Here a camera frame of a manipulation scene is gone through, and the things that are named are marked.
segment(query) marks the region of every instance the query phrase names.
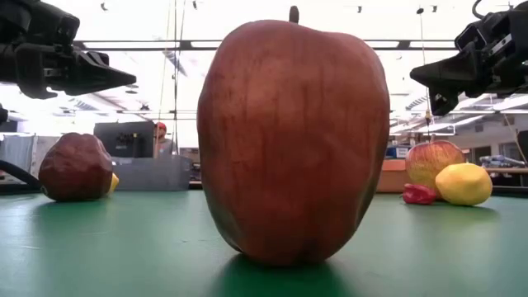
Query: apple stem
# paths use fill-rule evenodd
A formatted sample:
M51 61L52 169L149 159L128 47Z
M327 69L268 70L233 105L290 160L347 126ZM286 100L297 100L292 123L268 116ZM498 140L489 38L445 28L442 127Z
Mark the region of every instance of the apple stem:
M295 5L290 7L290 22L299 24L299 9Z

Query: gray box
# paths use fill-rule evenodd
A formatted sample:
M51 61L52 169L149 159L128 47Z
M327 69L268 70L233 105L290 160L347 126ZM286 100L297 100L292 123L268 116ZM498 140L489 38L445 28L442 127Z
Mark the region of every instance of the gray box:
M119 178L116 191L186 191L191 179L189 158L112 158Z
M4 136L4 140L0 146L0 159L18 166L38 178L40 165L45 155L58 140L59 137L55 136Z

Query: computer monitor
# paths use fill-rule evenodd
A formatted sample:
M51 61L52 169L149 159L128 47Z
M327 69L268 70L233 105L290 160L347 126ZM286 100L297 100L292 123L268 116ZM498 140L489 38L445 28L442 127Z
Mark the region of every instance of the computer monitor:
M112 157L153 157L154 123L151 121L97 123L93 134Z

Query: red cap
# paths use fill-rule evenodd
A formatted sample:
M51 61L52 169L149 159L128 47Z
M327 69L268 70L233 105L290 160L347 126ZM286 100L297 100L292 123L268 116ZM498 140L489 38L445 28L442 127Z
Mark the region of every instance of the red cap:
M158 122L155 126L158 127L159 129L163 129L167 131L167 126L165 126L165 124L162 122Z

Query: apple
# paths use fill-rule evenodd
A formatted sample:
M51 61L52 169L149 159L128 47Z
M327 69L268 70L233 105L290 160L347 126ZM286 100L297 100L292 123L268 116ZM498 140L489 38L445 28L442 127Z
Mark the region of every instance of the apple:
M427 186L435 190L436 175L452 164L465 163L464 153L447 140L437 140L412 147L405 158L409 178L415 185Z
M225 241L265 265L321 262L349 241L375 193L389 137L384 69L352 35L249 22L216 52L197 129Z
M110 190L112 173L111 157L97 137L68 133L45 155L39 180L52 200L97 200Z

